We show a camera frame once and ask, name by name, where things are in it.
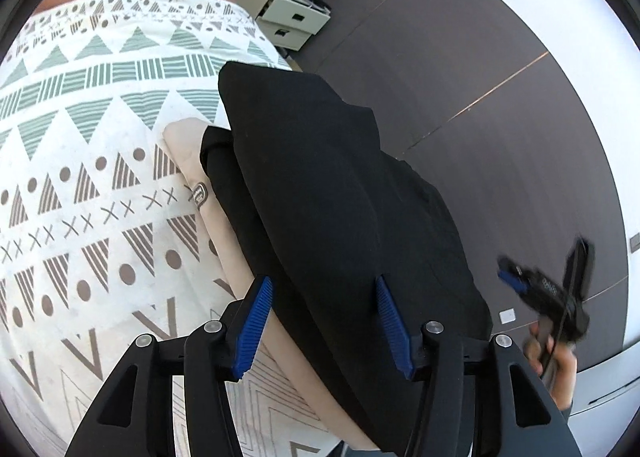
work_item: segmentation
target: black pants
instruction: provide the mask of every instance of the black pants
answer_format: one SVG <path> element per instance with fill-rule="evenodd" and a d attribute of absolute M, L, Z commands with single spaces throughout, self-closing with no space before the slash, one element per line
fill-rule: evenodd
<path fill-rule="evenodd" d="M 351 418 L 402 455 L 420 385 L 396 370 L 376 314 L 385 274 L 410 333 L 438 320 L 487 339 L 491 317 L 437 190 L 380 151 L 372 111 L 315 75 L 227 63 L 232 132 L 210 127 L 203 168 L 274 311 Z"/>

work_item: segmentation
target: silver bolt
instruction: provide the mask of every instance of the silver bolt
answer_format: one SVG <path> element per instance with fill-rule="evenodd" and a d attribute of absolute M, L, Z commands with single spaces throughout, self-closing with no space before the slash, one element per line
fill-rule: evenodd
<path fill-rule="evenodd" d="M 205 332 L 215 333 L 222 331 L 222 322 L 219 320 L 210 320 L 204 325 Z"/>
<path fill-rule="evenodd" d="M 424 328 L 427 329 L 431 334 L 440 334 L 444 331 L 444 326 L 440 322 L 436 322 L 435 320 L 431 320 L 424 324 Z"/>
<path fill-rule="evenodd" d="M 495 337 L 495 342 L 500 345 L 500 347 L 511 347 L 511 344 L 513 343 L 511 341 L 511 338 L 509 338 L 506 334 L 498 334 L 498 336 Z"/>
<path fill-rule="evenodd" d="M 151 334 L 141 334 L 136 338 L 136 345 L 138 347 L 149 347 L 152 341 Z"/>

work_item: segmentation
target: white patterned bedspread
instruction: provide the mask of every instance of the white patterned bedspread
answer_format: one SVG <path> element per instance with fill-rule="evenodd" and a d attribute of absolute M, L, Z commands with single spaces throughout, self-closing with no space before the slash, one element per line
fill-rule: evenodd
<path fill-rule="evenodd" d="M 0 66 L 0 395 L 40 457 L 64 454 L 136 336 L 185 336 L 232 300 L 161 140 L 188 116 L 228 127 L 228 60 L 288 68 L 224 0 L 76 0 L 32 17 Z M 245 455 L 337 443 L 264 349 L 228 390 Z"/>

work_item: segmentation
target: human hand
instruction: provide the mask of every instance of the human hand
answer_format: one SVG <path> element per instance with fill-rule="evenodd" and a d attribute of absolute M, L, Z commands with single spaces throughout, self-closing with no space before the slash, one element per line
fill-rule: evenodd
<path fill-rule="evenodd" d="M 542 376 L 542 363 L 540 363 L 540 355 L 542 348 L 538 342 L 538 333 L 540 328 L 538 322 L 529 327 L 532 338 L 526 342 L 524 347 L 524 355 L 529 360 L 533 370 L 538 376 Z M 551 354 L 554 348 L 554 340 L 549 336 L 546 341 L 546 350 Z M 575 378 L 578 373 L 578 360 L 574 355 L 571 347 L 565 343 L 559 343 L 553 353 L 553 359 L 558 364 L 558 372 L 553 388 L 550 391 L 551 397 L 556 402 L 559 410 L 566 410 L 571 406 L 574 398 Z"/>

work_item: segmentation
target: blue gripper pad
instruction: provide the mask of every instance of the blue gripper pad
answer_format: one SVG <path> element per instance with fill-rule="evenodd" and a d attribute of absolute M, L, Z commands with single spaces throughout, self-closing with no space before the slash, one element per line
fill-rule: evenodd
<path fill-rule="evenodd" d="M 525 294 L 529 290 L 529 286 L 521 281 L 518 277 L 511 275 L 508 271 L 498 271 L 498 278 L 505 283 L 508 283 L 518 294 Z"/>
<path fill-rule="evenodd" d="M 376 299 L 378 314 L 382 319 L 382 327 L 396 368 L 404 374 L 406 379 L 411 379 L 415 371 L 411 360 L 411 338 L 383 277 L 378 277 L 376 280 Z"/>
<path fill-rule="evenodd" d="M 267 322 L 271 303 L 273 302 L 273 283 L 269 277 L 264 277 L 260 291 L 255 296 L 244 326 L 236 340 L 236 359 L 231 371 L 236 379 L 241 379 L 254 363 L 260 337 Z"/>

